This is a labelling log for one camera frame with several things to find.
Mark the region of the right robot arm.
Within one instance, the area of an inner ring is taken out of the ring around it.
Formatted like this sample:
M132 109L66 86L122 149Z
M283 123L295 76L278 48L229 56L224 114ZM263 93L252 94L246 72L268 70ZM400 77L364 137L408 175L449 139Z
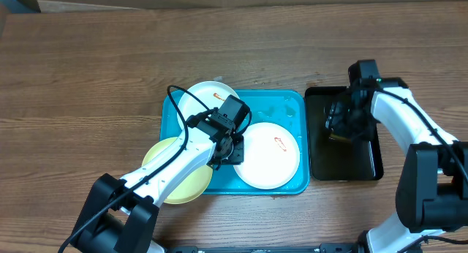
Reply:
M430 240L467 226L467 143L438 126L401 78L382 78L374 60L348 69L350 84L326 109L333 138L372 141L382 124L405 154L396 190L396 211L364 231L353 252L420 252Z

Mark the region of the yellow plate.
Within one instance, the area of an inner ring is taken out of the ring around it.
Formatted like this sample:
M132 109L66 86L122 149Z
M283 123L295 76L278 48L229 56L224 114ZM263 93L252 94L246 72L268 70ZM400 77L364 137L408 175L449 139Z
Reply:
M159 141L152 146L143 158L142 166L146 165L153 158L158 156L167 147L169 147L176 137L170 137ZM187 176L167 197L165 203L178 205L188 203L199 197L208 187L211 182L213 170L204 165L197 168L189 176Z

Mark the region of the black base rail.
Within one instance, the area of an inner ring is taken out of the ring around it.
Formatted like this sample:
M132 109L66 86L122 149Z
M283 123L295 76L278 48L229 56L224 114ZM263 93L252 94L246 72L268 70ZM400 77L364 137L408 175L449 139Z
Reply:
M319 246L214 247L177 246L169 253L365 253L358 243L322 243Z

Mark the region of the green yellow sponge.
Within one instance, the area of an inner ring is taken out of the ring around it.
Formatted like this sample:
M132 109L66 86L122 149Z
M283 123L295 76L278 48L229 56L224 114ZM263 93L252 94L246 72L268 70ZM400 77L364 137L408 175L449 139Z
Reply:
M345 137L345 136L340 136L340 135L336 135L334 133L331 133L329 135L329 138L331 140L338 140L338 141L342 141L342 142L351 142L352 140L348 137Z

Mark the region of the black water tray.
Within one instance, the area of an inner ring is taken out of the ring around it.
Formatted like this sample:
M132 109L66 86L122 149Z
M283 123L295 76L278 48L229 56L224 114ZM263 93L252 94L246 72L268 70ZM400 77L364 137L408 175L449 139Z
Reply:
M332 138L325 108L343 86L310 87L305 92L311 175L318 181L377 181L384 175L378 134L371 141Z

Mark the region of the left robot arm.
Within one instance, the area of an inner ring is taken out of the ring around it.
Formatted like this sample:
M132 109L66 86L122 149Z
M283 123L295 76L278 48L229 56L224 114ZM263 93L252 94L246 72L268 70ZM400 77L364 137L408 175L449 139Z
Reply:
M229 96L221 107L185 118L181 134L145 166L120 179L99 177L60 250L71 245L80 252L164 252L153 240L160 207L196 169L242 162L238 128L249 112Z

